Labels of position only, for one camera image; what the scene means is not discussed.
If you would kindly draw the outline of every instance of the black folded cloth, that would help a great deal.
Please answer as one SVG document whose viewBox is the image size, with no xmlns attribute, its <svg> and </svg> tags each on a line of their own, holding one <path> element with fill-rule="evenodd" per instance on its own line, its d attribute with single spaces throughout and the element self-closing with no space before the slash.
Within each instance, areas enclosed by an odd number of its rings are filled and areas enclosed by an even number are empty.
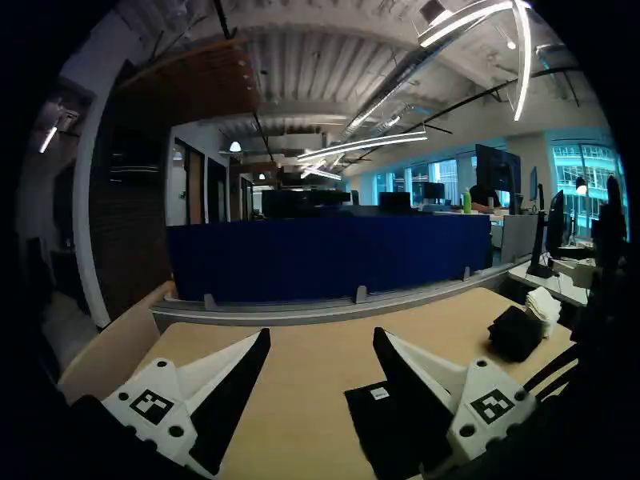
<svg viewBox="0 0 640 480">
<path fill-rule="evenodd" d="M 489 326 L 495 352 L 509 362 L 524 362 L 542 340 L 544 324 L 515 306 L 510 306 Z"/>
</svg>

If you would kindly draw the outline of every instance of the linear led light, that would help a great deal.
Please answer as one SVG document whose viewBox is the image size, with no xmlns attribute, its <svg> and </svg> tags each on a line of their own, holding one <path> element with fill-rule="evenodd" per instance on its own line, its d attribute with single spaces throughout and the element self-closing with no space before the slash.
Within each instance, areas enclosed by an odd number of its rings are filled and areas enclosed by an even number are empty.
<svg viewBox="0 0 640 480">
<path fill-rule="evenodd" d="M 331 164 L 331 168 L 334 168 L 338 162 L 340 162 L 340 160 L 342 160 L 345 157 L 345 154 L 341 154 L 338 156 L 338 158 L 335 159 L 335 161 Z"/>
<path fill-rule="evenodd" d="M 529 89 L 529 78 L 531 76 L 531 28 L 529 26 L 529 16 L 526 12 L 525 3 L 522 0 L 514 0 L 514 16 L 518 26 L 520 38 L 520 57 L 523 65 L 518 79 L 518 101 L 515 107 L 514 121 L 517 122 L 522 115 L 525 105 L 526 92 Z"/>
<path fill-rule="evenodd" d="M 450 34 L 454 30 L 461 26 L 475 22 L 487 15 L 495 14 L 499 11 L 508 10 L 512 6 L 511 0 L 506 2 L 494 3 L 490 0 L 480 0 L 479 2 L 472 3 L 463 9 L 458 10 L 455 14 L 449 16 L 447 19 L 442 20 L 439 24 L 430 26 L 422 34 L 418 36 L 420 46 L 427 48 L 432 43 L 437 42 L 440 38 Z"/>
<path fill-rule="evenodd" d="M 317 170 L 318 168 L 320 168 L 321 166 L 323 166 L 326 163 L 326 160 L 320 160 L 318 162 L 315 163 L 315 165 L 313 165 L 312 167 L 308 167 L 311 168 L 312 170 Z M 300 175 L 300 179 L 303 178 L 307 178 L 309 176 L 310 172 L 307 172 L 306 169 L 304 172 L 302 172 L 302 174 Z"/>
<path fill-rule="evenodd" d="M 329 172 L 324 172 L 322 170 L 316 170 L 315 168 L 307 168 L 307 169 L 305 169 L 305 174 L 307 174 L 307 175 L 308 174 L 314 174 L 314 175 L 320 175 L 321 177 L 332 178 L 333 180 L 342 180 L 342 177 L 340 175 L 331 174 Z"/>
<path fill-rule="evenodd" d="M 46 148 L 49 146 L 49 142 L 51 142 L 51 139 L 54 137 L 57 131 L 58 128 L 56 126 L 49 130 L 49 133 L 46 135 L 45 141 L 42 142 L 42 146 L 40 147 L 41 154 L 45 153 Z"/>
<path fill-rule="evenodd" d="M 386 137 L 369 138 L 368 140 L 358 140 L 357 142 L 343 143 L 341 145 L 330 146 L 321 150 L 316 150 L 310 154 L 300 155 L 298 161 L 311 160 L 312 158 L 328 157 L 333 154 L 344 154 L 353 150 L 362 150 L 373 146 L 390 145 L 392 143 L 416 142 L 417 140 L 427 140 L 424 132 L 413 132 L 411 134 L 387 135 Z"/>
</svg>

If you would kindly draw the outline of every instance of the white desk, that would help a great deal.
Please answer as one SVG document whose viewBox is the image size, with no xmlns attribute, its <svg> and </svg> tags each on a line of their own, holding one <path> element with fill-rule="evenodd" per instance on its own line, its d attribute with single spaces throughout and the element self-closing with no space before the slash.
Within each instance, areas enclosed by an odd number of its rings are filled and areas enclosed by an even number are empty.
<svg viewBox="0 0 640 480">
<path fill-rule="evenodd" d="M 540 257 L 540 263 L 546 263 L 542 256 Z M 570 303 L 573 306 L 586 306 L 589 298 L 589 289 L 577 288 L 574 286 L 574 281 L 568 275 L 559 274 L 558 277 L 540 278 L 535 275 L 530 275 L 526 272 L 529 268 L 531 261 L 515 266 L 509 270 L 509 278 L 512 278 L 516 282 L 523 283 L 533 288 L 544 286 L 552 297 L 560 300 L 561 302 Z"/>
<path fill-rule="evenodd" d="M 487 217 L 489 217 L 489 220 L 491 220 L 492 222 L 500 222 L 502 220 L 504 220 L 505 215 L 496 215 L 496 214 L 481 214 L 479 212 L 476 212 L 475 214 L 465 214 L 464 212 L 461 211 L 448 211 L 448 212 L 434 212 L 435 214 L 442 214 L 442 215 L 485 215 Z"/>
</svg>

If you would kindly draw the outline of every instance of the green water bottle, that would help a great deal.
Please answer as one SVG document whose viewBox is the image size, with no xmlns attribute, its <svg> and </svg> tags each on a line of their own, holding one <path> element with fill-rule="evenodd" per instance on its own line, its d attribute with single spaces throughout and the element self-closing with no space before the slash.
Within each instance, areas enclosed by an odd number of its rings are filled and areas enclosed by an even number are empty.
<svg viewBox="0 0 640 480">
<path fill-rule="evenodd" d="M 469 189 L 466 189 L 466 192 L 464 194 L 462 194 L 462 196 L 464 197 L 464 211 L 466 214 L 470 214 L 471 213 L 471 193 L 469 192 Z"/>
</svg>

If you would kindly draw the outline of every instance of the white label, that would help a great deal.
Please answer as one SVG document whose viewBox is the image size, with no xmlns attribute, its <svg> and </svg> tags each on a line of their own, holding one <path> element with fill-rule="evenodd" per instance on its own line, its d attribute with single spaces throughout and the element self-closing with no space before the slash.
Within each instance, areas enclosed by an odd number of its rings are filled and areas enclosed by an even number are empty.
<svg viewBox="0 0 640 480">
<path fill-rule="evenodd" d="M 374 396 L 374 399 L 376 400 L 380 400 L 381 398 L 387 398 L 389 396 L 389 392 L 387 392 L 382 387 L 371 390 L 371 394 Z"/>
</svg>

